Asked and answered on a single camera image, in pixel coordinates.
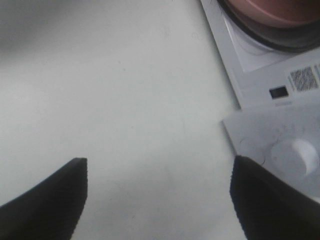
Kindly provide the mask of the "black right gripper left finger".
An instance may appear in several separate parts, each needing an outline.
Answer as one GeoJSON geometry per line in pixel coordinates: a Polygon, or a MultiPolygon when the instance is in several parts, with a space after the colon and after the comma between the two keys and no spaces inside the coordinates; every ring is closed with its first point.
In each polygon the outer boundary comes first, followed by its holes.
{"type": "Polygon", "coordinates": [[[88,160],[74,158],[0,207],[2,240],[69,240],[88,197],[88,160]]]}

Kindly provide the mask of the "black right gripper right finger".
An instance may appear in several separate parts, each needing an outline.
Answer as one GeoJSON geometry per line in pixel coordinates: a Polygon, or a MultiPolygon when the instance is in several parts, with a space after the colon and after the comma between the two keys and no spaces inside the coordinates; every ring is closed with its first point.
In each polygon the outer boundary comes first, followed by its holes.
{"type": "Polygon", "coordinates": [[[234,158],[230,197],[248,240],[318,240],[320,205],[252,159],[234,158]]]}

